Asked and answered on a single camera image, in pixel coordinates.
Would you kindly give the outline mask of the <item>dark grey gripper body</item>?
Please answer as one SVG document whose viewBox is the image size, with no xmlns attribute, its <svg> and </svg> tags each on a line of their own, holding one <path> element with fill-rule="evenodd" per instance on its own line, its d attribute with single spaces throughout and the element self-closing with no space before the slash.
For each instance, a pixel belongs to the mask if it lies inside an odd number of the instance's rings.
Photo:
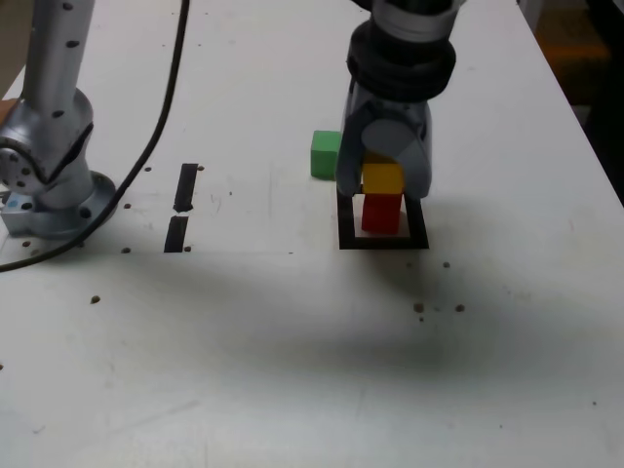
<svg viewBox="0 0 624 468">
<path fill-rule="evenodd" d="M 367 106 L 375 119 L 398 119 L 406 121 L 409 127 L 418 131 L 431 130 L 432 117 L 427 101 L 404 103 L 388 100 L 378 97 L 351 79 L 346 98 L 346 118 Z"/>
</svg>

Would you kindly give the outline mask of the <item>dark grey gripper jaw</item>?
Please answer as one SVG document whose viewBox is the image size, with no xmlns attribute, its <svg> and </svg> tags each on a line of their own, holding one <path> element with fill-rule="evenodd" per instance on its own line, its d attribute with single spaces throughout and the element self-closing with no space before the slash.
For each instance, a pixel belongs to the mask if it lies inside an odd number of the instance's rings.
<svg viewBox="0 0 624 468">
<path fill-rule="evenodd" d="M 362 134 L 374 119 L 375 111 L 370 103 L 364 104 L 345 119 L 336 160 L 335 181 L 340 194 L 346 197 L 353 197 L 360 190 L 366 152 Z"/>
</svg>

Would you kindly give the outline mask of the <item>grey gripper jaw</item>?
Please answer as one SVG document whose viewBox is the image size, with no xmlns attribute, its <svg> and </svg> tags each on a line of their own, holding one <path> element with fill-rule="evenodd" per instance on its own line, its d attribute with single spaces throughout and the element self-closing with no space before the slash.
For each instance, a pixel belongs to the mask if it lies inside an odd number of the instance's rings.
<svg viewBox="0 0 624 468">
<path fill-rule="evenodd" d="M 430 122 L 375 120 L 365 128 L 365 149 L 403 170 L 406 194 L 423 199 L 432 183 Z"/>
</svg>

